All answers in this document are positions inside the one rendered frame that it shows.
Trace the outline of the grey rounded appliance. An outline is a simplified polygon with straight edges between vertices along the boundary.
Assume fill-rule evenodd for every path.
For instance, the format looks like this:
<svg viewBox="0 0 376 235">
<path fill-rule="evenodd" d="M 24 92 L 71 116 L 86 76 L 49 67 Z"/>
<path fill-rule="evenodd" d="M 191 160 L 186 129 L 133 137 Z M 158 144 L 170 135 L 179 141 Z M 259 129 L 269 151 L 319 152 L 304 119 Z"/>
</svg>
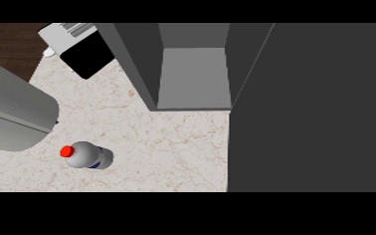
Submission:
<svg viewBox="0 0 376 235">
<path fill-rule="evenodd" d="M 33 147 L 54 131 L 58 117 L 55 98 L 0 67 L 0 149 Z"/>
</svg>

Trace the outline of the dark grey cabinet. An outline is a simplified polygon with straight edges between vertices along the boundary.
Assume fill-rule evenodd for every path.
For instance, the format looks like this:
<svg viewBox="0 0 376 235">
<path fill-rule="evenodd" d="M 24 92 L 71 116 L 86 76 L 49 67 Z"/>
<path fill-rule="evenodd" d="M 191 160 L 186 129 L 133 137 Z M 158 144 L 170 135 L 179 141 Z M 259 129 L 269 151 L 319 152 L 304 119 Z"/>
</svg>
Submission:
<svg viewBox="0 0 376 235">
<path fill-rule="evenodd" d="M 270 23 L 101 23 L 98 29 L 154 112 L 229 111 Z"/>
</svg>

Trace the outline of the dark grey cabinet door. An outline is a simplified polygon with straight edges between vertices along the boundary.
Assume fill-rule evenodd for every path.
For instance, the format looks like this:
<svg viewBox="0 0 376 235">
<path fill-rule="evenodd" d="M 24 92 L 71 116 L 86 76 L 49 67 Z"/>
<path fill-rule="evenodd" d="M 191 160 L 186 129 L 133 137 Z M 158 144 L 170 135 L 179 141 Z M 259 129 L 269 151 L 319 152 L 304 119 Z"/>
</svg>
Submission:
<svg viewBox="0 0 376 235">
<path fill-rule="evenodd" d="M 229 121 L 229 190 L 376 190 L 376 24 L 275 25 Z"/>
</svg>

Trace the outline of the white and black appliance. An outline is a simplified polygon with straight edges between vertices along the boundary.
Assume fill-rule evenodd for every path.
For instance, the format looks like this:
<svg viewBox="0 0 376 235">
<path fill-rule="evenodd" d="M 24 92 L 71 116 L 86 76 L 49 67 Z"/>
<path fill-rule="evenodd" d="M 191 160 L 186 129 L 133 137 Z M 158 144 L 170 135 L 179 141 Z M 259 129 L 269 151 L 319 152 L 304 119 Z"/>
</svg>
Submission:
<svg viewBox="0 0 376 235">
<path fill-rule="evenodd" d="M 86 80 L 116 60 L 93 23 L 52 23 L 40 29 L 39 36 L 48 44 L 43 55 L 57 55 Z"/>
</svg>

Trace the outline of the white bottle with red cap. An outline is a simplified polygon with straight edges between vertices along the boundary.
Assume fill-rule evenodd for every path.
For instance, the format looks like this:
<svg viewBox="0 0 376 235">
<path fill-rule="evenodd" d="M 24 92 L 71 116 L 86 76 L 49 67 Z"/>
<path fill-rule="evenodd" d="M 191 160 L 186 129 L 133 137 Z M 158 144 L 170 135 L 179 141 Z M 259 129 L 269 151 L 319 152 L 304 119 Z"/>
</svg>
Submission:
<svg viewBox="0 0 376 235">
<path fill-rule="evenodd" d="M 113 165 L 116 157 L 110 149 L 88 141 L 65 145 L 60 154 L 71 167 L 92 169 L 107 169 Z"/>
</svg>

